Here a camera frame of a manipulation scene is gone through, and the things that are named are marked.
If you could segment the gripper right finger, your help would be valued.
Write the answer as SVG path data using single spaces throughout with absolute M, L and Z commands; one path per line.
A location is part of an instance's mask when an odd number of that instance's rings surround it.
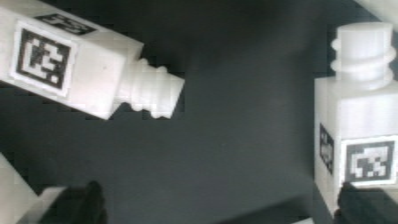
M 398 188 L 344 184 L 335 224 L 398 224 Z

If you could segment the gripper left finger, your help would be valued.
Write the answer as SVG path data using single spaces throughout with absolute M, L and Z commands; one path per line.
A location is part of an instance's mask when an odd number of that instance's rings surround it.
M 17 224 L 107 224 L 104 188 L 49 187 Z

